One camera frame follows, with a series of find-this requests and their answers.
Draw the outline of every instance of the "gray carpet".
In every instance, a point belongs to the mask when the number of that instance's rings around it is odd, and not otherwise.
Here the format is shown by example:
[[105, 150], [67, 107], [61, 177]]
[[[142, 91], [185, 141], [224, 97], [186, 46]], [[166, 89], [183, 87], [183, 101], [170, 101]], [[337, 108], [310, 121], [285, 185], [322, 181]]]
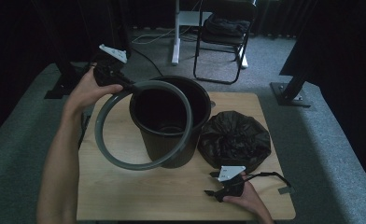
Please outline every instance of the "gray carpet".
[[[164, 76], [193, 78], [195, 45], [185, 41], [188, 38], [192, 36], [182, 36], [177, 66], [171, 65], [172, 38], [133, 47], [157, 64]], [[254, 92], [259, 96], [285, 178], [296, 189], [291, 197], [297, 216], [278, 223], [366, 223], [366, 175], [319, 88], [304, 85], [309, 108], [278, 105], [270, 88], [270, 82], [290, 81], [290, 77], [279, 76], [279, 71], [294, 43], [292, 39], [252, 37], [246, 52], [249, 67], [242, 70], [237, 83], [199, 83], [207, 91]], [[218, 58], [206, 53], [201, 54], [205, 75], [226, 77], [232, 73], [231, 68], [207, 72], [217, 69], [212, 61]], [[136, 52], [123, 73], [135, 81], [160, 75]], [[0, 223], [35, 222], [40, 173], [65, 101], [65, 97], [45, 100], [44, 96], [59, 75], [55, 64], [39, 74], [0, 129]]]

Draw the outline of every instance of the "human hand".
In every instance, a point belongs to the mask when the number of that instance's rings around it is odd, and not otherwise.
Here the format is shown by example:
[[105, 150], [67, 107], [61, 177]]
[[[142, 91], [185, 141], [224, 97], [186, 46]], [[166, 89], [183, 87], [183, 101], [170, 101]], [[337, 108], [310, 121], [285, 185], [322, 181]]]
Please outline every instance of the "human hand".
[[[240, 175], [245, 179], [245, 172], [242, 172]], [[249, 181], [245, 182], [244, 192], [240, 197], [225, 196], [223, 202], [234, 203], [244, 207], [247, 211], [256, 214], [259, 217], [260, 223], [274, 223], [270, 212]]]
[[122, 91], [122, 86], [118, 84], [98, 86], [93, 76], [93, 68], [94, 66], [91, 66], [90, 70], [70, 93], [64, 107], [66, 113], [81, 113], [87, 106], [95, 104], [104, 95]]

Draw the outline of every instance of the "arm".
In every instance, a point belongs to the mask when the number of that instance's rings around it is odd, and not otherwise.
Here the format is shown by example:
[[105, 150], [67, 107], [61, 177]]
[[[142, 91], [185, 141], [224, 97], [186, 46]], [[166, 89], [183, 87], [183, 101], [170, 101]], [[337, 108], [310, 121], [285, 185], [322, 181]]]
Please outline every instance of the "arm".
[[241, 197], [225, 196], [223, 202], [235, 203], [244, 207], [247, 211], [255, 214], [261, 224], [274, 223], [270, 212], [249, 181], [245, 182], [244, 192]]
[[81, 114], [102, 96], [121, 90], [120, 85], [99, 87], [92, 67], [70, 94], [44, 164], [37, 202], [37, 223], [76, 223]]

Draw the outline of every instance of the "chair backrest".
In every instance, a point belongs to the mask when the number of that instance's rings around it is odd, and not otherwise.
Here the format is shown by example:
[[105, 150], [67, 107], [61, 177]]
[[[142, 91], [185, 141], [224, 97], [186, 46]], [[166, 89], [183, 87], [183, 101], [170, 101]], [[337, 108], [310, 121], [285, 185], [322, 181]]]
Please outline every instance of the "chair backrest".
[[227, 20], [253, 21], [258, 10], [250, 0], [203, 0], [201, 11], [213, 12]]

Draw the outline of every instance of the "table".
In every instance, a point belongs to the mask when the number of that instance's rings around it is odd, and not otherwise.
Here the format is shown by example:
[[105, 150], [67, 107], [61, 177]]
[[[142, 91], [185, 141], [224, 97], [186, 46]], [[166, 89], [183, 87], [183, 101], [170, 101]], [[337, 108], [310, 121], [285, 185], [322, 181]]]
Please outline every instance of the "table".
[[[198, 26], [198, 22], [200, 20], [200, 13], [198, 11], [180, 11], [180, 1], [176, 0], [175, 2], [175, 40], [174, 40], [174, 51], [172, 54], [172, 65], [177, 65], [179, 63], [179, 52], [180, 52], [180, 26], [188, 25], [188, 26]], [[212, 13], [204, 12], [203, 21], [206, 20]], [[242, 61], [242, 68], [247, 68], [247, 60], [244, 55], [244, 59]]]
[[[212, 115], [235, 110], [255, 118], [268, 129], [256, 94], [209, 92], [216, 103]], [[130, 97], [112, 108], [106, 118], [104, 138], [109, 151], [122, 161], [147, 162], [139, 129], [128, 111]], [[147, 171], [130, 171], [110, 163], [97, 148], [94, 124], [108, 96], [95, 105], [88, 129], [79, 150], [80, 180], [78, 185], [78, 220], [250, 220], [255, 217], [241, 207], [219, 203], [204, 193], [218, 190], [219, 182], [210, 177], [216, 171], [196, 150], [184, 166]], [[271, 155], [254, 172], [282, 170], [272, 144]], [[251, 180], [274, 219], [293, 219], [295, 210], [289, 194], [278, 189], [286, 185], [277, 177], [257, 177]]]

